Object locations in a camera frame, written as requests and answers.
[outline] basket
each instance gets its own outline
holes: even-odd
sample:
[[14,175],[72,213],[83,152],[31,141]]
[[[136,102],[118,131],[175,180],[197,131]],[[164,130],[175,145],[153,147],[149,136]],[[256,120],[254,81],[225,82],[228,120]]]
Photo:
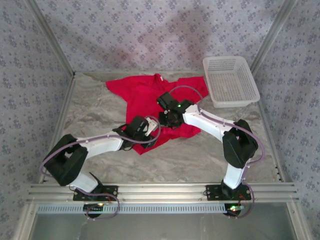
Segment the basket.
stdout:
[[211,56],[202,62],[215,108],[244,107],[259,101],[257,85],[244,57]]

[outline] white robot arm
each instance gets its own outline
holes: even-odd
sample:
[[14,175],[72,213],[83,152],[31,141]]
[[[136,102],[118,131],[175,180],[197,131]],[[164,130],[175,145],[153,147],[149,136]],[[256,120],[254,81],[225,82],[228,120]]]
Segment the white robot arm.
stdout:
[[[144,148],[152,147],[155,141],[150,133],[157,127],[158,123],[150,117],[136,116],[130,124],[124,124],[107,134],[85,138],[75,138],[67,134],[54,146],[42,165],[60,186],[70,185],[92,193],[101,183],[83,167],[84,162],[106,152],[130,149],[135,143],[139,143]],[[48,159],[52,153],[67,145],[72,146]]]
[[161,95],[157,103],[164,110],[159,113],[160,124],[171,128],[178,128],[183,123],[192,125],[222,142],[224,157],[228,162],[226,174],[221,183],[222,190],[225,189],[225,194],[230,195],[237,189],[242,182],[246,164],[258,149],[258,143],[245,132],[232,126],[238,125],[252,133],[248,123],[244,120],[233,122],[220,118],[188,100],[178,102],[168,92]]
[[[214,119],[218,119],[224,123],[230,123],[230,124],[234,123],[233,121],[220,118],[203,109],[202,109],[202,112],[207,116],[212,117]],[[189,106],[185,110],[185,113],[183,114],[183,121],[188,125],[198,127],[201,130],[211,134],[212,136],[217,138],[220,142],[223,142],[223,136],[225,135],[225,132],[229,132],[232,129],[232,127],[230,126],[218,124],[201,115],[200,112],[198,111],[198,107],[196,104]],[[223,178],[224,184],[226,184],[231,189],[236,189],[241,183],[244,170],[245,170],[245,166],[243,168],[236,168],[232,166],[230,163],[228,163],[226,173]]]

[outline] red t-shirt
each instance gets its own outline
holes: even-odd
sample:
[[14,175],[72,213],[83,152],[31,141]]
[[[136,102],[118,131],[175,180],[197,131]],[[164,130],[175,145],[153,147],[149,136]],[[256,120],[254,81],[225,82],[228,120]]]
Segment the red t-shirt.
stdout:
[[[208,89],[203,76],[179,78],[178,81],[168,82],[160,74],[156,73],[155,75],[129,76],[106,82],[106,87],[112,93],[117,94],[127,102],[126,123],[130,123],[137,115],[142,117],[151,115],[158,118],[159,112],[163,112],[163,109],[157,104],[157,98],[174,87],[181,85],[197,89],[203,97],[208,95]],[[170,94],[179,102],[184,99],[193,103],[200,101],[198,94],[186,87],[178,88]],[[155,136],[157,131],[155,130],[151,135]],[[161,134],[154,146],[145,149],[137,144],[133,149],[141,155],[166,143],[169,139],[179,137],[191,138],[198,133],[200,133],[199,128],[187,124],[182,124],[175,130],[169,127],[162,127]]]

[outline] floral wallpaper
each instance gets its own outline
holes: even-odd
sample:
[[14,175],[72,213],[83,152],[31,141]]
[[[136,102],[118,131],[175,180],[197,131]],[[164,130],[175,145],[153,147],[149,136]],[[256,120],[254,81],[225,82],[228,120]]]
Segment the floral wallpaper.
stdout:
[[252,63],[283,0],[37,0],[75,71],[202,70]]
[[320,2],[300,0],[255,80],[283,168],[320,239]]
[[38,180],[71,77],[23,0],[0,1],[0,239]]

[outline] gray marble floor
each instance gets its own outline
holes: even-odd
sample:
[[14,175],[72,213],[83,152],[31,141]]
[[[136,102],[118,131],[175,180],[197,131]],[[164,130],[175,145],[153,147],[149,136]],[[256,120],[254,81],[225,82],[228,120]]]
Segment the gray marble floor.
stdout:
[[[90,137],[109,132],[125,122],[126,102],[111,93],[105,81],[154,72],[77,73],[75,89],[63,134]],[[194,73],[162,73],[168,81]],[[266,148],[264,161],[252,166],[247,182],[277,181],[271,147],[267,141],[257,104],[241,108],[214,108],[210,97],[203,108],[225,119],[248,121]],[[88,159],[84,166],[103,182],[220,182],[227,169],[222,144],[206,132],[192,138],[178,138],[143,155],[134,150],[108,152]]]

